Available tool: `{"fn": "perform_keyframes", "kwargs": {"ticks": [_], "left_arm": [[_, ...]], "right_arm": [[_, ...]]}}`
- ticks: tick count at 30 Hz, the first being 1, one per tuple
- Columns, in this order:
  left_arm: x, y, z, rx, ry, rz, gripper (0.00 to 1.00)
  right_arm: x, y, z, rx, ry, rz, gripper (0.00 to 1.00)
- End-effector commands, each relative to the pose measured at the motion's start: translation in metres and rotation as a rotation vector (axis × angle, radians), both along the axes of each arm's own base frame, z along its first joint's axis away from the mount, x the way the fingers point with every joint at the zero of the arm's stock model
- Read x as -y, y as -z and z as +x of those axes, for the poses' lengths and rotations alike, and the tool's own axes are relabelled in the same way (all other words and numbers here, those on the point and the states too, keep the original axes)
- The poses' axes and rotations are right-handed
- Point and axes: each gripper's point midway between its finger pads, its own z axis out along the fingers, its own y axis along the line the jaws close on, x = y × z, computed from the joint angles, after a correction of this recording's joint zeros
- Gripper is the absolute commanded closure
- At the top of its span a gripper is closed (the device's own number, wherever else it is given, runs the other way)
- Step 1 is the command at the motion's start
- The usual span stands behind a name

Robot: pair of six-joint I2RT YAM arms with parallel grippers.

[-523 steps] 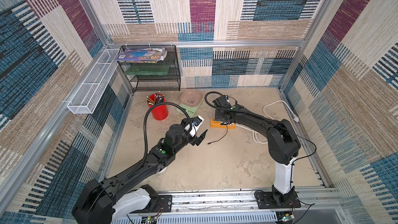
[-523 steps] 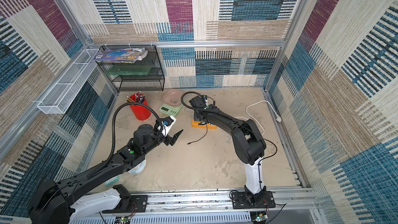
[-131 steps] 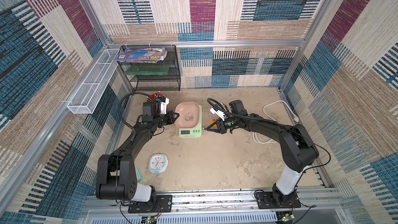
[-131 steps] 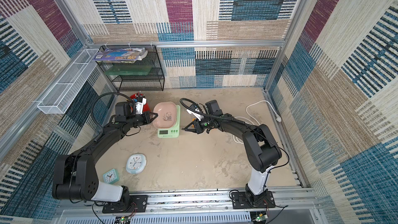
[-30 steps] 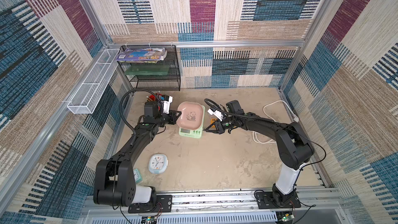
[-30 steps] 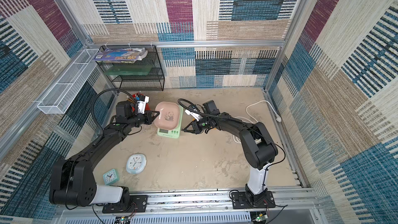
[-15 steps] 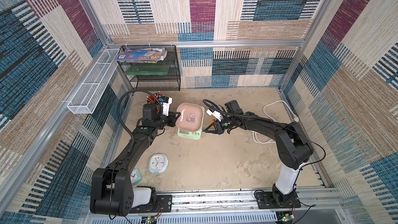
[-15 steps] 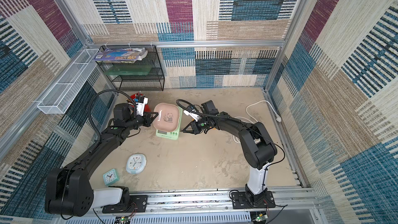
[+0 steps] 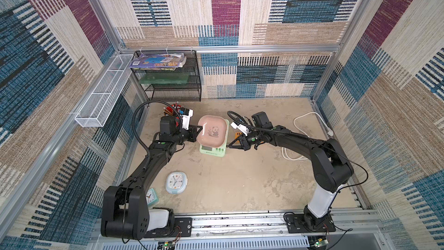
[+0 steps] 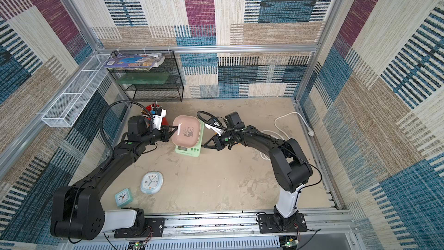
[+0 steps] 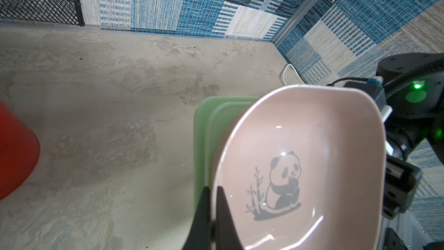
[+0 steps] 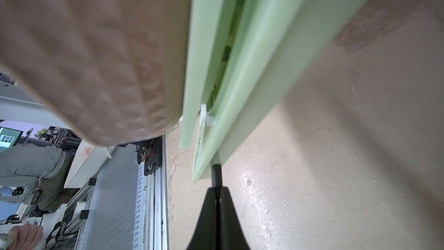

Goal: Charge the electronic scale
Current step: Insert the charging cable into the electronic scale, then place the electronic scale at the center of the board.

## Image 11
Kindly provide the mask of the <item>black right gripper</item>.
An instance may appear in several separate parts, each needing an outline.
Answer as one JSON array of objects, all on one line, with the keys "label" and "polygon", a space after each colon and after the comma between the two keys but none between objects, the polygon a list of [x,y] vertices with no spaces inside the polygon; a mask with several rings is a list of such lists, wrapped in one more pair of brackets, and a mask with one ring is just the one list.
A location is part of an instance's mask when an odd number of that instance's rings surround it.
[{"label": "black right gripper", "polygon": [[382,216],[394,219],[412,205],[423,171],[401,159],[386,155]]}]

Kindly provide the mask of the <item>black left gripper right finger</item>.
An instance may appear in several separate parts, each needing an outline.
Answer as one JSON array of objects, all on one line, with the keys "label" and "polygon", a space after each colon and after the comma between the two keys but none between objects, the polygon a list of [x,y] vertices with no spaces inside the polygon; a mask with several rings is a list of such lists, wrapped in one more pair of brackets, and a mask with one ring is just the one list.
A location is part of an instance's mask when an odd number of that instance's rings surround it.
[{"label": "black left gripper right finger", "polygon": [[217,187],[215,244],[217,250],[244,250],[223,187]]}]

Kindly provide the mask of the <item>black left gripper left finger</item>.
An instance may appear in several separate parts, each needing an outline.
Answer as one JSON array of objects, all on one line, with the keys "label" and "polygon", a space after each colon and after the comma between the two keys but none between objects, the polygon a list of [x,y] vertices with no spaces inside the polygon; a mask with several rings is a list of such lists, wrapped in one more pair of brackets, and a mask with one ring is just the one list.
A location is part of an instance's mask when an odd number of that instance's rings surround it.
[{"label": "black left gripper left finger", "polygon": [[211,232],[210,189],[206,186],[202,189],[193,223],[183,250],[210,250]]}]

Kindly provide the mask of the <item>green electronic kitchen scale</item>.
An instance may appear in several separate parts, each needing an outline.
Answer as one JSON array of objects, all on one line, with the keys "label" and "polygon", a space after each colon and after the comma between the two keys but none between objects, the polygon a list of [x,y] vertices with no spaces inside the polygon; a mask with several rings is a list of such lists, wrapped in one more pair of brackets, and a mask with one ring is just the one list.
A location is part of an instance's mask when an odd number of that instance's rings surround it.
[{"label": "green electronic kitchen scale", "polygon": [[209,97],[198,105],[193,127],[194,210],[203,188],[211,187],[213,169],[217,166],[215,158],[223,149],[226,136],[257,100],[257,97]]}]

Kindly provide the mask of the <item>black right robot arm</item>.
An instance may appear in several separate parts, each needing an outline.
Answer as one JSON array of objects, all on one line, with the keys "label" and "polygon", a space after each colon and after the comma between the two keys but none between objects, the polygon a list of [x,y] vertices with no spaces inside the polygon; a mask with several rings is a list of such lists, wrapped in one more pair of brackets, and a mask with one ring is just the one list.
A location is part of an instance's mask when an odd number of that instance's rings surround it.
[{"label": "black right robot arm", "polygon": [[346,88],[365,91],[383,116],[387,147],[382,215],[393,219],[411,206],[423,176],[407,162],[427,140],[444,160],[444,56],[406,53],[379,61],[372,78],[346,77]]}]

